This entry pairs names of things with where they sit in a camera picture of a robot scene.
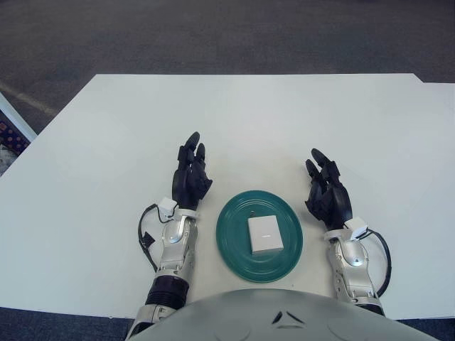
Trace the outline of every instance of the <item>green plate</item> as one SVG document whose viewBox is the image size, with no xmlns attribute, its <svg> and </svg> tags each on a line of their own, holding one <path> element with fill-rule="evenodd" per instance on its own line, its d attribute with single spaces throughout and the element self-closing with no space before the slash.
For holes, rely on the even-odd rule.
<svg viewBox="0 0 455 341">
<path fill-rule="evenodd" d="M 284 248 L 253 256 L 247 219 L 266 215 L 277 216 Z M 216 225 L 216 241 L 232 271 L 248 281 L 265 283 L 286 276 L 295 267 L 303 235 L 299 220 L 283 199 L 262 190 L 250 190 L 236 195 L 224 206 Z"/>
</svg>

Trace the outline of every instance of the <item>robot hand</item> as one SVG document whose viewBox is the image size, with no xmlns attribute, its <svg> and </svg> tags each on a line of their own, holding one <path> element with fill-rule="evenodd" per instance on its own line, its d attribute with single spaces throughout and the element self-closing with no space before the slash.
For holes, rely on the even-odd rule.
<svg viewBox="0 0 455 341">
<path fill-rule="evenodd" d="M 306 160 L 311 189 L 305 204 L 314 217 L 326 224 L 328 232 L 324 239 L 330 243 L 328 257 L 336 295 L 340 301 L 384 315 L 379 297 L 388 286 L 392 269 L 387 243 L 379 233 L 368 229 L 361 218 L 353 219 L 349 194 L 338 179 L 340 172 L 335 161 L 330 161 L 317 149 L 312 149 L 311 155 L 321 167 L 321 172 L 313 162 Z M 368 253 L 360 242 L 370 234 L 379 238 L 387 256 L 385 281 L 378 291 L 368 274 Z"/>
<path fill-rule="evenodd" d="M 199 142 L 195 132 L 178 151 L 178 168 L 173 174 L 172 199 L 183 209 L 195 211 L 198 202 L 207 193 L 212 180 L 205 174 L 205 146 L 199 144 L 196 156 L 194 151 Z"/>
<path fill-rule="evenodd" d="M 212 185 L 205 174 L 205 147 L 195 132 L 178 151 L 178 168 L 173 175 L 172 200 L 164 198 L 160 204 L 145 209 L 139 220 L 138 235 L 142 251 L 155 270 L 145 305 L 139 309 L 127 340 L 142 330 L 167 318 L 186 304 L 195 264 L 195 247 L 198 236 L 196 208 Z M 161 220 L 160 207 L 166 221 Z M 155 242 L 147 232 L 142 234 L 141 224 L 145 214 L 158 208 L 158 216 L 166 226 L 161 237 L 163 254 L 159 266 L 151 258 L 149 247 Z"/>
<path fill-rule="evenodd" d="M 352 219 L 349 194 L 338 177 L 340 172 L 335 161 L 330 161 L 322 152 L 313 148 L 311 155 L 322 168 L 318 171 L 311 160 L 306 160 L 306 169 L 311 176 L 311 190 L 305 202 L 308 211 L 318 220 L 324 221 L 328 230 L 343 229 Z"/>
</svg>

